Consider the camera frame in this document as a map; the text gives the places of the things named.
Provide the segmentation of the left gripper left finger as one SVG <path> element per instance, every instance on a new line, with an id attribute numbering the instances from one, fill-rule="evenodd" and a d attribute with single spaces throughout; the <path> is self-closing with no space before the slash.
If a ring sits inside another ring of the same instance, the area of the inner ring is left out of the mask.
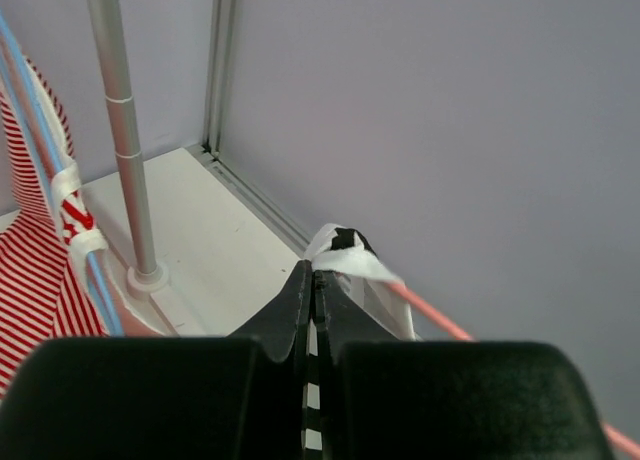
<path id="1" fill-rule="evenodd" d="M 5 459 L 299 459 L 313 273 L 225 337 L 67 337 L 1 405 Z"/>

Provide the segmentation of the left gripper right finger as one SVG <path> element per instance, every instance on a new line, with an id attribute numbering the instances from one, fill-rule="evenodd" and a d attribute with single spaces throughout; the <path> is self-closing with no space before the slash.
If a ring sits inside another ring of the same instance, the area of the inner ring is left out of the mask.
<path id="1" fill-rule="evenodd" d="M 609 459 L 585 382 L 556 347 L 406 341 L 314 276 L 330 459 Z"/>

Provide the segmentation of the black white striped tank top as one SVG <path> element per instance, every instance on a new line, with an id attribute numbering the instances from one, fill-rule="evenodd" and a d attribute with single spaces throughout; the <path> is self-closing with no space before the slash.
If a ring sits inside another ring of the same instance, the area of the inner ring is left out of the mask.
<path id="1" fill-rule="evenodd" d="M 401 279 L 358 230 L 327 224 L 304 253 L 314 272 L 319 428 L 325 459 L 412 454 L 403 356 L 414 340 Z"/>

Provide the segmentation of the pink wire hanger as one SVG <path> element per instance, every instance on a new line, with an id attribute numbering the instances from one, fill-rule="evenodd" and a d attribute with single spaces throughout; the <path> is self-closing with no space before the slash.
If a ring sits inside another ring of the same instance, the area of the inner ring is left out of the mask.
<path id="1" fill-rule="evenodd" d="M 437 310 L 403 283 L 388 283 L 387 287 L 402 298 L 410 306 L 418 310 L 424 317 L 456 340 L 474 342 L 475 339 L 450 318 Z M 624 435 L 613 426 L 603 422 L 602 427 L 610 443 L 619 451 L 639 458 L 639 443 Z"/>

